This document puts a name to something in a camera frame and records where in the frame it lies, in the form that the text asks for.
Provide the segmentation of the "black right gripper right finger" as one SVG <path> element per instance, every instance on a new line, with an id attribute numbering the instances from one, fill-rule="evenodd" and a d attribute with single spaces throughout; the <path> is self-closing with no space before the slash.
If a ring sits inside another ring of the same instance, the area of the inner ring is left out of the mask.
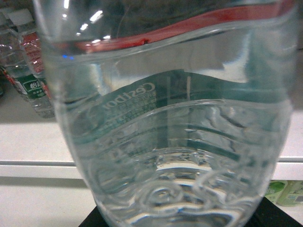
<path id="1" fill-rule="evenodd" d="M 247 227 L 302 227 L 302 224 L 264 197 Z"/>

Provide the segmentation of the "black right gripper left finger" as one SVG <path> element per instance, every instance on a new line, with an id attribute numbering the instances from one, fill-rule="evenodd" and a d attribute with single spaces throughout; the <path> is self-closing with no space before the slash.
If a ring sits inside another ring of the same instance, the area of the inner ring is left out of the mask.
<path id="1" fill-rule="evenodd" d="M 107 227 L 97 207 L 80 223 L 79 227 Z"/>

